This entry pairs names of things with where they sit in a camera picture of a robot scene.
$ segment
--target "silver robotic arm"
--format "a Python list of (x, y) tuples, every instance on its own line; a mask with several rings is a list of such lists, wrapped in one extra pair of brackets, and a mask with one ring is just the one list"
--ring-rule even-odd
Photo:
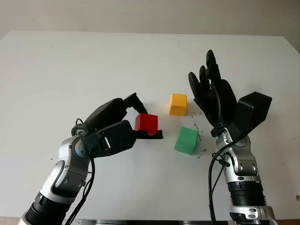
[[(134, 131), (127, 120), (126, 109), (147, 113), (136, 93), (126, 99), (116, 98), (96, 109), (84, 123), (72, 128), (72, 137), (60, 145), (59, 160), (42, 186), (34, 203), (23, 214), (19, 225), (61, 225), (80, 189), (86, 192), (65, 225), (70, 225), (85, 202), (95, 174), (94, 158), (117, 154), (133, 147), (136, 139), (162, 139), (162, 131), (149, 136)], [(91, 179), (85, 184), (91, 162)]]
[[(226, 130), (217, 137), (221, 149), (232, 139)], [(230, 216), (237, 224), (261, 224), (268, 221), (277, 225), (273, 209), (267, 206), (255, 157), (250, 151), (248, 136), (224, 150), (224, 175), (231, 193)]]
[(60, 225), (85, 184), (89, 163), (80, 135), (64, 140), (58, 162), (19, 225)]
[(218, 152), (213, 154), (209, 167), (212, 224), (217, 222), (212, 199), (211, 173), (219, 156), (222, 157), (219, 162), (224, 168), (231, 194), (231, 218), (238, 224), (260, 224), (265, 221), (277, 224), (272, 208), (266, 205), (248, 138), (248, 133), (265, 120), (272, 98), (253, 92), (237, 102), (230, 84), (221, 79), (212, 50), (207, 52), (206, 66), (201, 66), (199, 79), (190, 72), (188, 80), (195, 96), (194, 101), (213, 126), (211, 135), (217, 138)]

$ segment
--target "robot forearm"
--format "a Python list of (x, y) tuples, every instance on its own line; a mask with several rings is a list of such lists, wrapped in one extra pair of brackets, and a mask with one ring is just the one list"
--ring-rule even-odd
[(19, 225), (60, 225), (85, 183), (89, 162), (80, 136), (66, 139), (60, 146), (59, 161)]
[[(218, 148), (231, 142), (228, 131), (217, 139)], [(258, 224), (263, 220), (277, 225), (273, 209), (267, 206), (263, 187), (257, 170), (256, 160), (250, 151), (250, 139), (245, 137), (232, 147), (224, 150), (222, 158), (228, 166), (224, 166), (224, 175), (232, 206), (230, 216), (238, 224)]]

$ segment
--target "wooden block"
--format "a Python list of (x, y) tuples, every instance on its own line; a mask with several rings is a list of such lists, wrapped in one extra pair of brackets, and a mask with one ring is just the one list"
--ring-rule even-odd
[(158, 132), (158, 116), (140, 113), (135, 119), (135, 130), (146, 131), (152, 136)]
[(171, 94), (169, 103), (169, 114), (174, 116), (184, 116), (188, 108), (187, 95)]
[(196, 148), (198, 131), (181, 127), (177, 135), (174, 150), (191, 155)]

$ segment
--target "table surface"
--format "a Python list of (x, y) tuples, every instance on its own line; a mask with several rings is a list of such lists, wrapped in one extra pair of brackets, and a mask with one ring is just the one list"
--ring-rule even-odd
[[(276, 217), (300, 218), (300, 55), (283, 37), (46, 31), (12, 31), (0, 42), (0, 216), (20, 217), (30, 207), (76, 118), (137, 92), (159, 116), (164, 139), (138, 140), (97, 158), (94, 186), (77, 217), (209, 220), (216, 145), (188, 84), (209, 49), (237, 98), (253, 91), (273, 98), (266, 121), (249, 135), (251, 151)], [(185, 117), (168, 115), (171, 93), (187, 94)], [(136, 116), (129, 109), (126, 119), (134, 126)], [(181, 126), (199, 129), (191, 156), (173, 150)], [(229, 219), (223, 175), (214, 203), (217, 218)]]

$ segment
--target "black cable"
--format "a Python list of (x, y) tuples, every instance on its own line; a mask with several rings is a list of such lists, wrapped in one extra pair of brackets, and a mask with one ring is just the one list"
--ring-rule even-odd
[(214, 186), (212, 187), (212, 191), (211, 191), (212, 194), (214, 193), (215, 187), (216, 187), (216, 185), (217, 185), (217, 182), (219, 181), (219, 178), (220, 178), (220, 176), (221, 176), (221, 174), (222, 174), (223, 169), (224, 169), (224, 165), (222, 165), (221, 170), (220, 170), (220, 172), (219, 172), (219, 175), (217, 176), (217, 179), (216, 179), (216, 181), (215, 181), (215, 184), (214, 184)]
[(90, 190), (92, 188), (93, 182), (94, 182), (94, 178), (95, 178), (95, 162), (94, 162), (94, 158), (90, 159), (90, 164), (92, 166), (92, 174), (91, 174), (91, 178), (90, 180), (87, 182), (86, 186), (84, 187), (83, 190), (83, 195), (82, 195), (82, 199), (80, 200), (80, 202), (77, 204), (77, 206), (75, 207), (74, 211), (72, 212), (72, 214), (70, 215), (69, 219), (67, 220), (67, 222), (65, 223), (65, 225), (71, 225), (71, 223), (73, 222), (73, 220), (75, 219), (77, 213), (79, 212), (79, 210), (81, 209), (81, 207), (83, 206), (86, 197), (89, 195)]
[(213, 190), (211, 188), (211, 173), (212, 173), (212, 168), (214, 166), (214, 163), (217, 159), (217, 157), (227, 148), (229, 148), (230, 146), (234, 145), (236, 142), (238, 142), (241, 138), (237, 138), (236, 140), (234, 140), (233, 142), (225, 145), (224, 147), (222, 147), (216, 154), (214, 154), (211, 162), (210, 162), (210, 167), (208, 169), (208, 192), (209, 192), (209, 207), (210, 207), (210, 218), (211, 218), (211, 223), (213, 225), (217, 224), (216, 221), (216, 216), (215, 216), (215, 211), (214, 211), (214, 204), (213, 204), (213, 200), (212, 200), (212, 194), (213, 194)]
[(76, 119), (76, 125), (78, 124), (78, 121), (80, 121), (81, 123), (83, 123), (82, 119), (77, 118), (77, 119)]
[(90, 184), (90, 181), (91, 181), (91, 179), (89, 179), (89, 181), (85, 184), (85, 187), (84, 187), (83, 193), (82, 193), (82, 196), (83, 196), (83, 197), (84, 197), (84, 195), (85, 195), (85, 190), (86, 190), (87, 186)]

